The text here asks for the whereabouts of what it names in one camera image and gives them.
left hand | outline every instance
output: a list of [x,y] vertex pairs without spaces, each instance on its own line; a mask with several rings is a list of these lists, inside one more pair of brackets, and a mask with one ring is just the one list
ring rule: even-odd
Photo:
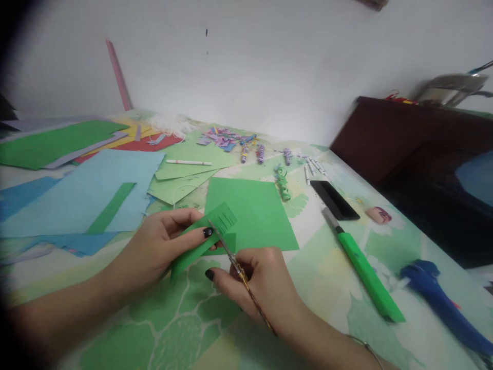
[[152,285],[176,257],[198,247],[212,234],[210,228],[198,228],[181,235],[202,217],[195,208],[158,212],[147,217],[122,252],[101,271],[106,294],[126,300]]

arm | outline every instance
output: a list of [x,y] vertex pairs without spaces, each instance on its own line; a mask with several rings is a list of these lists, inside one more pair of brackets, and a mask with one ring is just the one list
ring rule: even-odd
[[[334,329],[303,303],[279,248],[243,249],[236,257],[251,276],[250,289],[279,337],[302,356],[319,368],[381,369],[371,352]],[[235,279],[233,268],[230,274],[213,268],[206,275],[223,294],[264,325],[247,290]],[[380,361],[385,370],[396,369],[383,359]]]
[[199,228],[180,235],[202,216],[193,208],[149,216],[100,273],[12,309],[21,335],[41,359],[57,362],[134,296],[151,287],[177,256],[212,234],[211,228]]

white wall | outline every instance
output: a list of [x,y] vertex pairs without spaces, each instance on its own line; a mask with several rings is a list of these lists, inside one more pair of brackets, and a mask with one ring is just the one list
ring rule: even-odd
[[120,112],[109,38],[135,107],[329,144],[357,96],[493,59],[492,31],[491,0],[45,1],[2,91],[25,112]]

blue handle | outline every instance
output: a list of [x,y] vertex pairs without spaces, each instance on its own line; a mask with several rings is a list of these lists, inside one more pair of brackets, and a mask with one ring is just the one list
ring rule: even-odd
[[458,340],[480,354],[492,356],[493,344],[467,321],[447,297],[438,284],[439,274],[433,262],[423,260],[416,260],[401,270],[401,277],[411,279],[409,286],[426,299]]

red paper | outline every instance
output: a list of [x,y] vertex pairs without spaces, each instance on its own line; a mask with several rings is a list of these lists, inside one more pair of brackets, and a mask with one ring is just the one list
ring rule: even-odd
[[[131,141],[130,143],[125,143],[119,146],[115,146],[111,149],[117,149],[117,150],[128,150],[128,151],[140,151],[140,152],[156,152],[158,150],[164,149],[167,146],[179,143],[181,141],[180,138],[174,137],[174,136],[166,136],[161,142],[157,145],[150,145],[147,144],[148,141],[151,140],[156,140],[159,137],[160,134],[155,134],[151,136],[147,136],[145,138],[142,138],[141,141]],[[89,158],[92,158],[95,156],[97,153],[89,154],[87,156],[82,156],[74,159],[74,162],[77,163],[83,163]]]

